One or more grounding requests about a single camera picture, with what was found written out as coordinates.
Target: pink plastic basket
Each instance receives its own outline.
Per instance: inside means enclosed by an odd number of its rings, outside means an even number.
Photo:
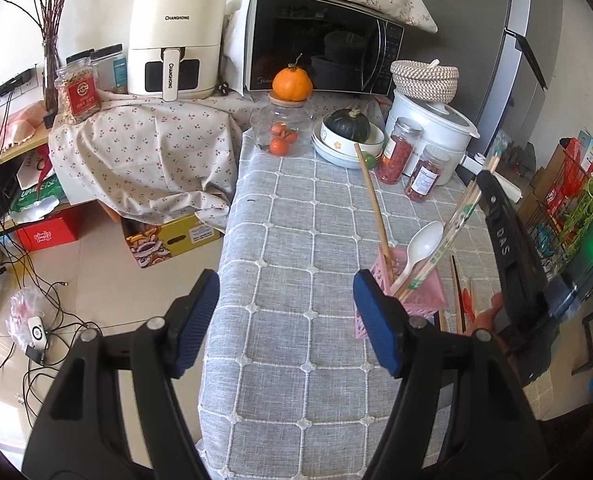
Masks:
[[[407,250],[406,248],[391,248],[391,254],[393,257],[393,271],[394,278],[396,278],[401,271],[404,269],[407,263]],[[374,266],[371,269],[372,275],[379,284],[383,292],[387,295],[391,295],[390,283],[387,282],[387,273],[385,272],[385,258],[383,257],[383,251],[379,247],[378,256],[374,262]],[[422,316],[429,317],[436,314],[439,310],[447,307],[447,301],[445,300],[445,292],[443,291],[443,285],[441,284],[441,277],[438,275],[438,269],[434,269],[417,291],[409,297],[409,300],[403,305],[405,310],[411,316]],[[363,320],[358,315],[356,306],[354,308],[355,318],[355,335],[357,339],[364,339],[367,336],[367,331],[363,325]]]

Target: red label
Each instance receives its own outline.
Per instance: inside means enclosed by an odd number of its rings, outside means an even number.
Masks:
[[[70,98],[72,115],[80,115],[85,110],[97,104],[96,87],[94,76],[90,75],[67,87],[67,94]]]

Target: white spoon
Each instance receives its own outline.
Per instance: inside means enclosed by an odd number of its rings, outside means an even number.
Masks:
[[[438,247],[438,244],[443,237],[443,223],[435,220],[430,222],[425,227],[421,228],[416,233],[407,246],[407,264],[401,272],[401,275],[396,278],[395,282],[391,284],[390,291],[393,296],[396,296],[399,289],[411,274],[412,269],[421,260],[428,258]]]

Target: refrigerator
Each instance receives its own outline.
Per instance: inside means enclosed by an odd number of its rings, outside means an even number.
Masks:
[[[496,133],[520,146],[541,112],[561,36],[562,0],[423,0],[438,32],[405,30],[400,59],[459,69],[452,107],[476,124],[470,153],[485,154]]]

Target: pumpkin stem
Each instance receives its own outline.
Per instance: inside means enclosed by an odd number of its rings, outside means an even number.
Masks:
[[[296,65],[298,65],[298,60],[299,60],[299,59],[301,59],[301,56],[302,56],[302,55],[303,55],[303,53],[300,53],[300,54],[298,55],[298,57],[296,58],[296,61],[294,61],[293,63],[289,63],[289,64],[288,64],[288,68],[289,68],[290,70],[296,70]]]

